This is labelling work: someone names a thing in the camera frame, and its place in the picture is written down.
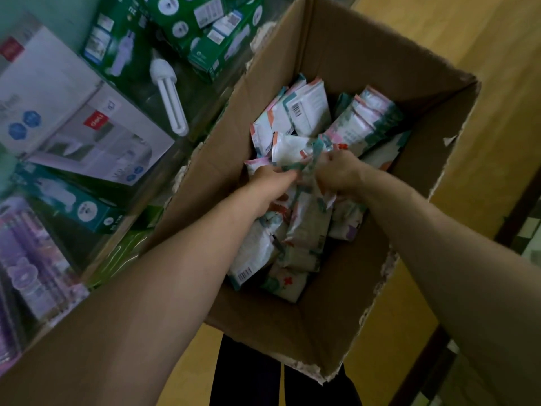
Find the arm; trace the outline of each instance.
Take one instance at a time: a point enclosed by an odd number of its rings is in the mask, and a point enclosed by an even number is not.
[[[318,180],[366,204],[443,326],[509,404],[541,396],[541,269],[439,211],[349,151]]]
[[[2,404],[156,404],[250,226],[295,178],[261,167],[92,293],[0,379]]]

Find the yellow floor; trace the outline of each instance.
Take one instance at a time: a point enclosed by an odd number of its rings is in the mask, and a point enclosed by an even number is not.
[[[482,80],[433,201],[493,237],[541,163],[541,0],[359,0],[354,8]],[[435,327],[399,266],[346,359],[364,404],[389,402]],[[220,339],[211,327],[199,330],[159,406],[208,404]]]

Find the blue circle icon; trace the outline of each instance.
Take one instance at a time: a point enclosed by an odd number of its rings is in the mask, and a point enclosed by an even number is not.
[[[9,124],[9,136],[14,140],[24,140],[26,138],[28,130],[20,122],[14,122]]]
[[[36,111],[25,111],[23,114],[23,122],[30,128],[36,128],[41,125],[41,115]]]

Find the person's right hand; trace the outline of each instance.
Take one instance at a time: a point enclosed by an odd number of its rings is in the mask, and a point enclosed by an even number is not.
[[[324,191],[347,197],[359,197],[362,174],[368,164],[361,162],[348,150],[322,153],[315,169],[315,178]]]

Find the dark pants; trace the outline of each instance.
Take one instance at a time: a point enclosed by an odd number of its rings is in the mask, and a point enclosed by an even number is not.
[[[288,366],[284,370],[287,406],[362,406],[343,365],[323,386]],[[210,406],[278,406],[279,391],[280,362],[223,335]]]

